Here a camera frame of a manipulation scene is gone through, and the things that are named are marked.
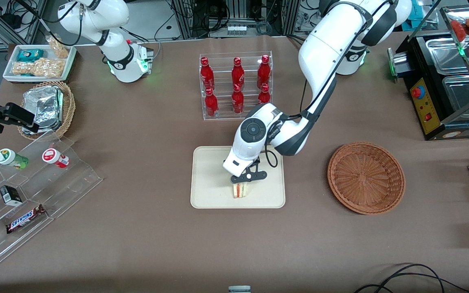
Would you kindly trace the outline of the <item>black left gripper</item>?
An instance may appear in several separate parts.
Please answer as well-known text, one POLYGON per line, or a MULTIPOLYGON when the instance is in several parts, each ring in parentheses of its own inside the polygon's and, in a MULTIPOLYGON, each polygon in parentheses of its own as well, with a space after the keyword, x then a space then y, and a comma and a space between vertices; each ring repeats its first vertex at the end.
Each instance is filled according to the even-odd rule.
POLYGON ((230 182, 232 183, 233 195, 236 195, 236 184, 245 183, 245 191, 249 192, 251 182, 267 178, 267 172, 259 170, 259 163, 260 161, 254 161, 249 167, 244 169, 240 176, 231 176, 230 182))

